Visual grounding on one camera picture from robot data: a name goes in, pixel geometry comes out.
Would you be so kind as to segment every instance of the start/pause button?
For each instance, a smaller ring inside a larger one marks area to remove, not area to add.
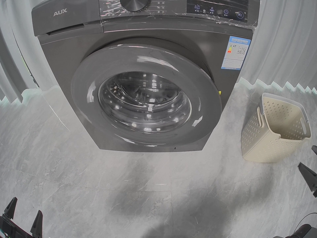
[[[238,12],[237,12],[237,18],[242,19],[243,17],[244,17],[243,12],[242,12],[242,11],[238,11]]]

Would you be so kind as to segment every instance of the qr code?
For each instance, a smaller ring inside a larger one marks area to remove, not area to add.
[[[245,55],[245,52],[247,52],[247,46],[239,46],[237,50],[238,55]]]

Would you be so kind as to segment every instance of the washing machine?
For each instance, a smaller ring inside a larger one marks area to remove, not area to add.
[[[238,79],[260,0],[47,0],[34,35],[100,149],[202,150]]]

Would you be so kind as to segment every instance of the beige laundry basket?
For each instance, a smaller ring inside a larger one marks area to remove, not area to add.
[[[242,155],[247,161],[277,162],[310,137],[310,125],[301,104],[263,93],[257,112],[242,130]]]

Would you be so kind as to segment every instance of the blue label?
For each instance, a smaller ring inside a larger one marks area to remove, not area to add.
[[[251,40],[230,36],[221,69],[240,70],[247,55]]]

